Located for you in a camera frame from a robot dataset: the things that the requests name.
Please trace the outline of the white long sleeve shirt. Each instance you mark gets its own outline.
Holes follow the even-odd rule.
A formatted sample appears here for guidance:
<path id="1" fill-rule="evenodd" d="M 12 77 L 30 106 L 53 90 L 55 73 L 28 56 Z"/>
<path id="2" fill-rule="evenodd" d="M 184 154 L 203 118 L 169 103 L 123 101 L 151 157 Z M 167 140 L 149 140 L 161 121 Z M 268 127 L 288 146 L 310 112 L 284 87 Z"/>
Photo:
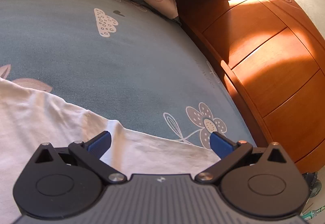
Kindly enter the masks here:
<path id="1" fill-rule="evenodd" d="M 135 173 L 195 176 L 219 161 L 211 150 L 126 129 L 50 93 L 1 80 L 1 223 L 20 215 L 13 185 L 32 154 L 44 142 L 66 147 L 103 131 L 112 146 L 102 161 L 127 177 Z"/>

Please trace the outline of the wooden headboard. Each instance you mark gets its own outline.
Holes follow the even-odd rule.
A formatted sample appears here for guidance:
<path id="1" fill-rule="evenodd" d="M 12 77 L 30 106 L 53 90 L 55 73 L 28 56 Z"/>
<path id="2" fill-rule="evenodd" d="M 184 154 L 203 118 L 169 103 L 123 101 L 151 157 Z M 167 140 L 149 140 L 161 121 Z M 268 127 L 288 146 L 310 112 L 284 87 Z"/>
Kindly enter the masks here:
<path id="1" fill-rule="evenodd" d="M 255 143 L 324 166 L 324 38 L 295 0 L 176 0 Z"/>

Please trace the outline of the blue floral bed sheet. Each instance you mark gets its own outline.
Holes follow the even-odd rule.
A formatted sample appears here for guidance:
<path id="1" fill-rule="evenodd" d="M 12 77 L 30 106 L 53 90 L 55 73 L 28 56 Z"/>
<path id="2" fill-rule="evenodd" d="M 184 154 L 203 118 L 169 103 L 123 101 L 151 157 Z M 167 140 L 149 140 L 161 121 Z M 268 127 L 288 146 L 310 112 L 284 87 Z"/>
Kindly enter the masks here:
<path id="1" fill-rule="evenodd" d="M 129 0 L 1 0 L 1 77 L 128 129 L 204 148 L 253 138 L 176 23 Z"/>

